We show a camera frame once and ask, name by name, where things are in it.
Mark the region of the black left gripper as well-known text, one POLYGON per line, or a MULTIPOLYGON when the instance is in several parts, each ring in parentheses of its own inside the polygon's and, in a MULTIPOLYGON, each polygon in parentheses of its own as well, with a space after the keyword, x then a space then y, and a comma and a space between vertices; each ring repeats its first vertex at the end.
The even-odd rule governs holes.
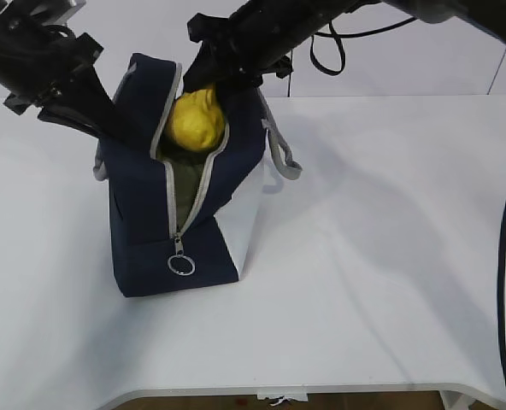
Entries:
POLYGON ((3 105, 94 138, 140 145, 138 126, 113 103, 94 68, 103 46, 89 34, 7 33, 3 37, 3 105))

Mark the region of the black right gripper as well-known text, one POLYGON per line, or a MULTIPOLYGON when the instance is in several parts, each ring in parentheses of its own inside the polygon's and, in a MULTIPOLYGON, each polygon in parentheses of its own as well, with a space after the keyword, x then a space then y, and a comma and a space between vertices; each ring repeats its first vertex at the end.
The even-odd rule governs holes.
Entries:
POLYGON ((283 79, 293 71, 291 58, 278 43, 281 26, 268 16, 264 1, 249 1, 227 18, 198 13, 187 22, 187 30, 201 47, 183 77, 184 92, 214 83, 256 88, 265 74, 283 79))

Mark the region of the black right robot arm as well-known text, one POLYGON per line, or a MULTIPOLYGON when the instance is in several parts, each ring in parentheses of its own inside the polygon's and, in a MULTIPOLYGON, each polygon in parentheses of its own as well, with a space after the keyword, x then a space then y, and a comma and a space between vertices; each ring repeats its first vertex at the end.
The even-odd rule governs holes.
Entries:
MULTIPOLYGON (((392 1, 409 22, 438 24, 457 17, 506 45, 506 1, 392 1)), ((291 74, 288 57, 307 38, 320 36, 342 14, 364 1, 248 1, 227 18, 198 13, 187 23, 189 38, 201 45, 184 76, 184 90, 219 82, 258 87, 262 77, 291 74)))

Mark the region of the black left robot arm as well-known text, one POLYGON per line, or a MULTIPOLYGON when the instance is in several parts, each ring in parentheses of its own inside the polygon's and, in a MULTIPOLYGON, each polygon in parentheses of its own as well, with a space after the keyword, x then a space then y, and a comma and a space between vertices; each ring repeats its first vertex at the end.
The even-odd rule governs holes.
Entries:
POLYGON ((138 149, 139 129, 113 103, 94 65, 103 47, 68 20, 82 1, 0 1, 0 85, 4 106, 138 149))

